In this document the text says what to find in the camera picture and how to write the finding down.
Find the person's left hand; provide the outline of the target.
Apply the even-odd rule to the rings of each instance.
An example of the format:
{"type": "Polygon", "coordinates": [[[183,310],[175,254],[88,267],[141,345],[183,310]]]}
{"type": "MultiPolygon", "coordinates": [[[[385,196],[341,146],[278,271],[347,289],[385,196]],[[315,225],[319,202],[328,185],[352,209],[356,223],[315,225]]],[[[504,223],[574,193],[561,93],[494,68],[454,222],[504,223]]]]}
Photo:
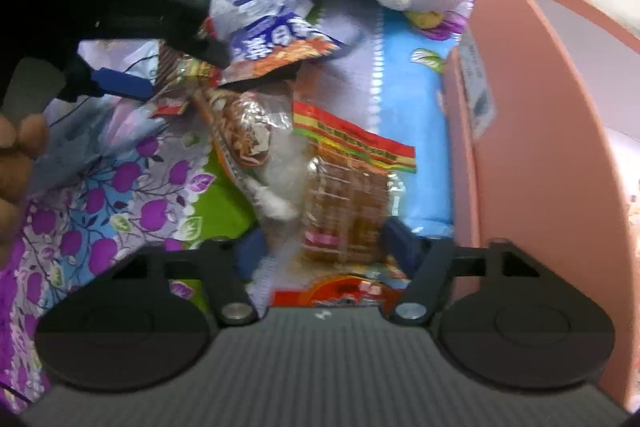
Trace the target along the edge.
{"type": "Polygon", "coordinates": [[[41,114],[28,115],[17,126],[1,117],[1,268],[11,256],[14,236],[23,219],[23,202],[32,166],[46,150],[48,136],[47,123],[41,114]]]}

